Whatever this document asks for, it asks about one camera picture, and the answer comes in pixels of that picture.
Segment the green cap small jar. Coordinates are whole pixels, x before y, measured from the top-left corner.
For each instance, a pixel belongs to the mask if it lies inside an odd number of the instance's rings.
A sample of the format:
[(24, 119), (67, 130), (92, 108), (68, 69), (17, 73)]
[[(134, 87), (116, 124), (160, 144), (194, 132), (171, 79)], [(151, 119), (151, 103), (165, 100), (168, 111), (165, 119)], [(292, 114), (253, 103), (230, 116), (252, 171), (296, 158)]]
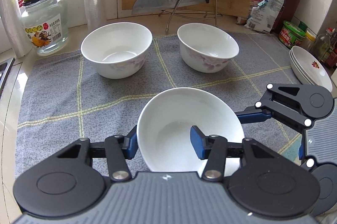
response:
[(306, 32), (306, 30), (308, 29), (308, 26), (307, 26), (304, 22), (302, 22), (302, 21), (300, 21), (298, 27), (299, 27), (301, 30), (303, 30), (304, 32)]

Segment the short plastic wrap roll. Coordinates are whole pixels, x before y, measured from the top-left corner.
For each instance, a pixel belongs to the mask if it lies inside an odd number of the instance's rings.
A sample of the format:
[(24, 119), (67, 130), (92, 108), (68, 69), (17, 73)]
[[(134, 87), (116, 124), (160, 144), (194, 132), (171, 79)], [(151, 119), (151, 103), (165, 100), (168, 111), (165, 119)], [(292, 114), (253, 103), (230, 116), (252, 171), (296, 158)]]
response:
[(16, 57), (29, 54), (32, 46), (23, 29), (18, 0), (1, 0), (1, 22)]

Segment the stainless steel sink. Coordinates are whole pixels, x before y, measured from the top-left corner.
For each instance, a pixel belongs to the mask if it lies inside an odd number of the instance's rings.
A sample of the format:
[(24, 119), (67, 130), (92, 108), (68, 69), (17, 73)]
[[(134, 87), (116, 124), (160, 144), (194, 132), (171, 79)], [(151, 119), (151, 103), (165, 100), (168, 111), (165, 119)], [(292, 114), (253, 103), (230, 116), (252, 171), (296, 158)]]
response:
[(2, 95), (3, 89), (6, 84), (6, 80), (9, 76), (9, 72), (13, 66), (13, 63), (15, 62), (15, 58), (11, 57), (5, 61), (2, 61), (0, 64), (0, 96)]

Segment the glass jar with green lid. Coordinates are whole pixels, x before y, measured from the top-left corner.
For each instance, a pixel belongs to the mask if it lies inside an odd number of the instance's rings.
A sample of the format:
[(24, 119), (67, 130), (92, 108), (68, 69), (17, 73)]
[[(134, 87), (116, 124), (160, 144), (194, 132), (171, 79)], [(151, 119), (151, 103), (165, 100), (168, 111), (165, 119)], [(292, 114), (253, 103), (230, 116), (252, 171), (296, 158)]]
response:
[(23, 29), (37, 55), (60, 51), (68, 41), (66, 0), (23, 0), (22, 6)]

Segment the white clipped food bag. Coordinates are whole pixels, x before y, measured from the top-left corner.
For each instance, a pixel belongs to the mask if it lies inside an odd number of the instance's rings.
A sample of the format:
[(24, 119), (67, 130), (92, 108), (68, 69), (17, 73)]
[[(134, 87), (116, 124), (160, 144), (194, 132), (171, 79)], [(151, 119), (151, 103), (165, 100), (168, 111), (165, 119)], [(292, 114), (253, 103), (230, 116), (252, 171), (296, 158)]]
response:
[(278, 15), (277, 0), (263, 0), (257, 7), (253, 7), (250, 18), (245, 27), (261, 33), (269, 33)]

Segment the green lid sauce jar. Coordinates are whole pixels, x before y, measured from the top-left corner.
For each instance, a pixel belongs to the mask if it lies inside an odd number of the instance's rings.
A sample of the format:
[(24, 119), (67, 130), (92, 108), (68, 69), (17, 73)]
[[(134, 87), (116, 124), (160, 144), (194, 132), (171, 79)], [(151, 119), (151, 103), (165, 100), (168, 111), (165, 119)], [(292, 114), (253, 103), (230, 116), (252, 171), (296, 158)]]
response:
[(283, 45), (291, 49), (293, 46), (299, 46), (305, 36), (306, 33), (298, 26), (289, 21), (283, 21), (283, 27), (278, 35), (278, 39)]

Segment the clear bottle red cap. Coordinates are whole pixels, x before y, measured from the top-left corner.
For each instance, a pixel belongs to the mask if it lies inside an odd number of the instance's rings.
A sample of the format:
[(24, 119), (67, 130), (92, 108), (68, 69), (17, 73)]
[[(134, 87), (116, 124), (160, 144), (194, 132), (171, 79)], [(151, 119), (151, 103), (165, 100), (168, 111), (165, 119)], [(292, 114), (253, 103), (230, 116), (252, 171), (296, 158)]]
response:
[(325, 33), (322, 33), (316, 37), (316, 40), (314, 44), (312, 45), (312, 48), (310, 49), (310, 53), (318, 60), (320, 61), (328, 48), (330, 47), (331, 43), (331, 36), (332, 36), (332, 29), (329, 27), (326, 29)]

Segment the white plate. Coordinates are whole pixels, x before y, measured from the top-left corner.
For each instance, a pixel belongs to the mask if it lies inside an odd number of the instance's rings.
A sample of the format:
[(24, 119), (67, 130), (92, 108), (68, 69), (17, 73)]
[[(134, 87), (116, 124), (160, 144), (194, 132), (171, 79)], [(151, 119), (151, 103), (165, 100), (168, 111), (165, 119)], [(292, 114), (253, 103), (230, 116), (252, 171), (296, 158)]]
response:
[(290, 50), (293, 72), (302, 84), (318, 85), (332, 92), (332, 82), (323, 65), (305, 49), (294, 46)]

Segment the white floral bowl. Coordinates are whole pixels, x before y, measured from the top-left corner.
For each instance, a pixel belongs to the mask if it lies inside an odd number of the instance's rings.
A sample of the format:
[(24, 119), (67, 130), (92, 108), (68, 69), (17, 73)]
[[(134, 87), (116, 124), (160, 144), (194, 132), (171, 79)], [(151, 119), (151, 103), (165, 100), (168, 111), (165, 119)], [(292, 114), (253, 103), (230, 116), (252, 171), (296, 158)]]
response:
[(151, 171), (202, 174), (207, 162), (191, 144), (193, 125), (229, 142), (240, 143), (245, 137), (235, 113), (215, 95), (193, 88), (165, 90), (148, 101), (137, 124), (138, 147)]
[(187, 23), (177, 30), (180, 54), (185, 64), (202, 73), (217, 73), (239, 54), (235, 39), (204, 23)]
[(80, 50), (99, 75), (118, 80), (141, 69), (152, 40), (151, 31), (144, 25), (117, 22), (104, 25), (88, 34)]

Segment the grey checked table mat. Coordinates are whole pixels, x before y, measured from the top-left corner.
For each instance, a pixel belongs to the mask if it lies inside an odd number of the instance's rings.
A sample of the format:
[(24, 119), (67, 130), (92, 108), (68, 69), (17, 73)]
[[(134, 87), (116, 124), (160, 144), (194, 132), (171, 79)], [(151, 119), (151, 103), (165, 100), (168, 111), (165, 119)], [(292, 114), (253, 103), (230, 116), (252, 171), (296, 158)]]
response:
[(100, 76), (80, 51), (35, 62), (21, 101), (15, 175), (87, 137), (101, 142), (127, 134), (146, 103), (175, 87), (205, 90), (234, 111), (258, 101), (268, 84), (297, 84), (289, 51), (273, 35), (233, 33), (239, 55), (218, 73), (196, 72), (179, 52), (175, 35), (154, 39), (142, 68), (133, 76)]

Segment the red label sauce bottle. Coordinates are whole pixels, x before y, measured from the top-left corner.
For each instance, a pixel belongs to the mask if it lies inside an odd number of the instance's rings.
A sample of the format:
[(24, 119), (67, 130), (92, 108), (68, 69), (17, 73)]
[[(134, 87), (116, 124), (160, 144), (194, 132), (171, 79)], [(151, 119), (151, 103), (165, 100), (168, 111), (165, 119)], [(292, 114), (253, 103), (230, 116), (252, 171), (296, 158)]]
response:
[(332, 68), (334, 64), (336, 64), (336, 29), (333, 29), (332, 31), (330, 41), (330, 47), (323, 57), (324, 65), (329, 69)]

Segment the yellow lid spice jar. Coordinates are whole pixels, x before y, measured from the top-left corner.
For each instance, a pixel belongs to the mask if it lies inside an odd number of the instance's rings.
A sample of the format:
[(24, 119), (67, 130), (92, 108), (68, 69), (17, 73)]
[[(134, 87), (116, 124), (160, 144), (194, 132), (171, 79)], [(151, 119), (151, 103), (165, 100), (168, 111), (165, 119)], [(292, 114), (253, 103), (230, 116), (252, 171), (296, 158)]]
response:
[(316, 39), (316, 35), (310, 29), (307, 29), (305, 33), (305, 38), (303, 39), (300, 47), (302, 47), (303, 49), (307, 51), (310, 51), (310, 49), (312, 48), (315, 42), (315, 39)]

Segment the dark red knife block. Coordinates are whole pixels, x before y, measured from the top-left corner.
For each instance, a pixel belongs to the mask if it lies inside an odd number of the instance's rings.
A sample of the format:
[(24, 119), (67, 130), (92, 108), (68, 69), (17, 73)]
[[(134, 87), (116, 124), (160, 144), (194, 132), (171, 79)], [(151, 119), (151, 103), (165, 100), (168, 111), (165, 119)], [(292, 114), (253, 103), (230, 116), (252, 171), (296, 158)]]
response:
[(272, 31), (278, 33), (283, 27), (283, 21), (291, 21), (297, 8), (300, 3), (300, 0), (285, 0), (283, 7), (279, 15), (277, 16)]

